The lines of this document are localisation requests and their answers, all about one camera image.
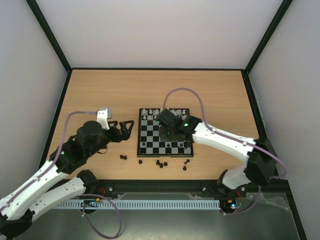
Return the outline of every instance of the gray wall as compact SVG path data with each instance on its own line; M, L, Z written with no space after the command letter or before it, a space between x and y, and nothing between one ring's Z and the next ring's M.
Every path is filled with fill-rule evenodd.
M37 0L72 67L244 68L282 0Z
M308 239L319 238L320 1L293 1L251 81Z
M24 0L0 1L0 198L36 172L66 71Z

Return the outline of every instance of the chess board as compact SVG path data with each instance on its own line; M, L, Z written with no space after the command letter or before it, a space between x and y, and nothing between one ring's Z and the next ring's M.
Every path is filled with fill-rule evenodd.
M188 108L169 108L181 119L190 115ZM141 157L193 157L190 141L171 141L155 120L162 108L140 108L138 123L137 156Z

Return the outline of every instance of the white robotic arm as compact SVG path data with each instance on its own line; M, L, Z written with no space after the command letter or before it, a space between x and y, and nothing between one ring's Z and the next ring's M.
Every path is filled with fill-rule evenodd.
M253 139L238 136L208 125L194 116L188 116L182 120L166 108L162 110L156 120L164 129L160 132L172 141L193 141L205 144L231 154L242 161L241 166L226 169L218 179L217 187L223 194L250 182L265 185L274 173L276 162L268 155L255 149L255 146L259 145L259 148L275 155L270 141L265 137Z
M0 234L15 238L58 204L96 190L98 180L91 171L83 170L77 177L48 191L86 164L92 155L101 149L107 149L108 143L119 143L130 138L133 120L120 122L118 129L117 121L108 122L111 109L101 108L96 115L96 121L87 121L77 130L76 135L61 145L61 151L56 150L50 155L49 160L32 177L14 192L0 199Z
M208 128L205 126L203 122L198 123L198 125L194 129L195 133L192 134L193 141L198 144L208 145L213 148L224 151L242 161L241 166L228 170L225 173L222 180L223 185L233 190L239 186L250 183L251 181L247 178L246 174L244 173L244 170L247 167L249 159L248 153L252 152L254 148L247 144L243 145L240 142L236 142L234 140L218 135L215 133L215 131L239 139L246 143L251 143L253 145L256 144L254 139L250 137L238 136L230 132L214 128L211 125L209 126L213 129L212 132L208 130Z

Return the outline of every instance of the purple cable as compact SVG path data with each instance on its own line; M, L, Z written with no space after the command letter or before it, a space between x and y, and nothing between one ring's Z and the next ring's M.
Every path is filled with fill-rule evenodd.
M215 131L214 133L217 134L217 135L219 135L219 136L221 136L221 137L224 137L224 138L227 138L227 139L236 141L236 142L238 142L238 143L240 143L240 144L242 144L242 143L244 142L244 141L242 141L242 140L240 140L240 139L237 139L237 138L235 138L235 137L233 137L233 136L226 135L226 134L224 134L224 133L222 133L222 132L219 132L219 131ZM276 157L276 156L273 155L271 152L263 149L262 147L259 147L259 146L255 145L255 144L252 144L252 143L249 143L249 142L247 142L246 144L247 144L248 146L254 148L254 149L257 149L257 150L263 152L264 154L267 154L269 157L271 157L271 158L273 158L274 160L276 160L276 161L283 167L284 173L283 173L282 175L279 175L279 176L271 176L270 178L272 178L272 179L278 179L278 178L282 178L282 177L284 177L284 176L287 175L287 167L286 167L286 165L284 164L284 162L281 161L278 157Z
M67 132L67 126L68 126L68 122L69 122L69 119L72 115L75 115L75 114L91 114L91 115L96 115L97 112L94 112L94 111L74 111L74 112L71 112L67 117L66 117L66 120L64 122L64 128L63 128L63 133L62 133L62 137L61 137L61 141L60 141L60 145L57 149L57 152L56 152L56 155L52 161L52 163L50 164L50 166L43 171L43 173L39 174L37 176L38 179L40 179L43 175L45 175L47 172L49 172L49 170L56 164L58 158L59 158L59 155L61 153L61 149L62 149L62 145L64 144L64 140L65 140L65 137L66 137L66 132ZM12 203L23 191L25 191L28 187L30 187L34 182L36 182L37 180L33 179L31 180L30 182L28 182L23 188L21 188L19 191L17 191L6 203L7 205L9 205L10 203ZM0 213L6 208L7 206L3 206L0 208Z
M164 99L163 108L166 107L166 103L167 103L167 100L168 100L169 96L170 96L172 93L174 93L174 92L176 92L176 91L180 91L180 90L189 91L189 92L193 93L193 94L198 98L199 103L200 103L200 106L201 106L203 123L204 123L204 125L206 126L206 128L209 129L209 130L212 132L213 129L207 124L204 104L203 104L200 96L199 96L195 91L191 90L190 88L179 87L179 88L176 88L176 89L171 90L171 91L166 95L166 97L165 97L165 99ZM240 139L237 139L237 138L235 138L235 137L233 137L233 136L226 135L226 134L224 134L224 133L222 133L222 132L219 132L219 131L214 131L214 133L217 134L217 135L219 135L219 136L221 136L221 137L224 137L224 138L227 138L227 139L236 141L236 142L241 143L241 144L244 142L244 141L242 141L242 140L240 140ZM282 175L279 175L279 176L271 176L270 178L272 178L272 179L278 179L278 178L283 178L284 176L287 175L287 172L288 172L288 171L287 171L287 167L286 167L286 165L284 164L284 162L281 161L278 157L276 157L275 155L273 155L271 152L263 149L262 147L259 147L259 146L257 146L257 145L252 144L252 143L249 143L249 142L247 142L246 144L247 144L248 146L254 148L254 149L257 149L257 150L263 152L264 154L267 154L269 157L273 158L276 162L278 162L278 163L284 168L284 173L283 173Z
M254 208L254 206L259 202L260 199L260 193L261 193L261 186L259 185L259 189L258 189L258 196L256 197L255 201L252 203L252 205L250 207L248 207L247 209L243 210L243 211L239 211L239 212L233 212L233 213L226 213L224 212L222 209L220 209L220 212L222 212L225 215L238 215L238 214L244 214L249 212L251 209Z
M87 220L87 222L89 223L90 227L92 228L92 230L98 234L100 237L104 238L104 239L116 239L117 237L120 236L120 232L121 232L121 229L122 229L122 216L121 216L121 213L119 211L119 209L117 208L117 206L111 201L109 200L108 198L106 198L105 196L101 196L101 195L98 195L98 194L82 194L81 195L82 197L96 197L96 198L101 198L101 199L104 199L104 200L107 200L113 207L114 209L116 210L116 212L118 213L118 217L119 217L119 230L118 232L116 233L116 235L114 236L106 236L106 235L103 235L101 232L99 232L92 224L92 222L89 220L89 218L87 217L86 213L85 213L85 210L86 210L86 204L83 206L83 209L82 209L82 213L83 213L83 216L85 217L85 219Z

